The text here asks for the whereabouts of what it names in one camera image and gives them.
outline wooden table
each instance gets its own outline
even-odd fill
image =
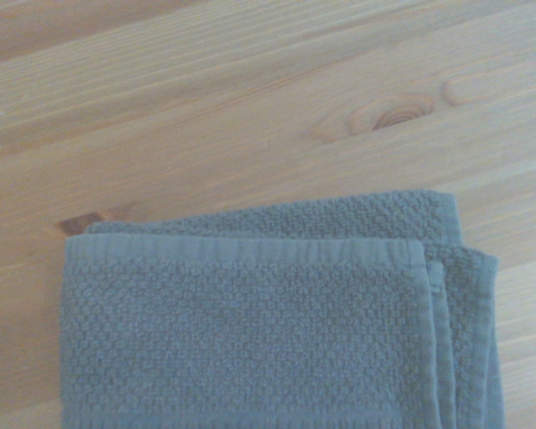
[[[59,427],[63,241],[307,198],[457,196],[536,428],[536,1],[0,0],[0,428]]]

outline terry cloth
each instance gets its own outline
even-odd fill
[[[496,343],[493,343],[496,340],[492,336],[491,295],[496,259],[460,247],[456,206],[450,195],[431,191],[372,194],[164,223],[96,223],[87,232],[146,237],[160,234],[321,240],[367,236],[422,240],[427,258],[443,262],[445,266],[444,281],[437,282],[434,274],[437,269],[433,267],[440,265],[434,262],[428,265],[436,332],[436,389],[443,427],[455,427],[455,422],[458,427],[482,427],[485,421],[487,427],[503,425],[498,357]],[[78,257],[68,254],[68,260],[75,258]],[[66,276],[66,279],[64,290],[71,289],[72,278]],[[75,328],[67,330],[68,339],[72,329]],[[493,344],[495,352],[489,359]],[[486,380],[487,364],[491,368],[488,377],[491,386]],[[72,362],[63,366],[63,386],[67,384],[64,380],[68,380],[67,375],[64,376],[69,370],[66,368],[74,366]],[[66,391],[69,393],[65,395],[64,405],[69,409],[79,398],[72,390]],[[76,421],[85,418],[74,417]]]

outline wood plank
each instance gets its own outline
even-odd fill
[[[174,107],[202,114],[203,96],[225,99],[512,6],[350,0],[258,12],[215,2],[54,46],[0,63],[0,156]]]
[[[197,3],[201,2],[0,0],[0,62]]]

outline wooden surface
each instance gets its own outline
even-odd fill
[[[0,0],[0,428],[59,427],[87,223],[410,188],[500,257],[508,427],[536,428],[536,1]]]

